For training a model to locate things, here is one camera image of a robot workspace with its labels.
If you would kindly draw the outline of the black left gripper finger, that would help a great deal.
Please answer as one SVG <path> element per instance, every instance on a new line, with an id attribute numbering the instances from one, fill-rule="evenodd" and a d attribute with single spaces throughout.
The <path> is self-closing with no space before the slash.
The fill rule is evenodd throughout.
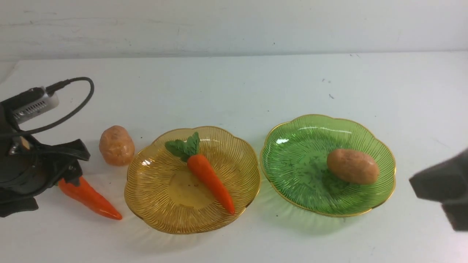
<path id="1" fill-rule="evenodd" d="M 81 139 L 58 145 L 40 144 L 35 147 L 37 154 L 57 154 L 77 160 L 89 161 L 91 155 Z"/>
<path id="2" fill-rule="evenodd" d="M 38 209 L 35 198 L 26 198 L 0 204 L 0 217 L 5 218 L 15 213 L 36 211 Z"/>

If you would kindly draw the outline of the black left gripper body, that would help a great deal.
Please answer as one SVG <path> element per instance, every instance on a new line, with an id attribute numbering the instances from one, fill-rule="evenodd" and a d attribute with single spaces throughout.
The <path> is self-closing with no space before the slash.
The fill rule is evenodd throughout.
<path id="1" fill-rule="evenodd" d="M 19 135 L 18 124 L 1 106 L 1 203 L 34 198 L 64 179 L 79 186 L 79 161 L 57 154 L 37 154 L 43 144 L 32 135 Z"/>

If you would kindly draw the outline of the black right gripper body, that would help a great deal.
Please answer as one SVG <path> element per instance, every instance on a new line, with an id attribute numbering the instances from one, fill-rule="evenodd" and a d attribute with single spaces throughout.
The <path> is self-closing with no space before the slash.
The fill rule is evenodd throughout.
<path id="1" fill-rule="evenodd" d="M 409 180 L 419 199 L 441 203 L 454 231 L 468 230 L 468 150 L 414 174 Z"/>

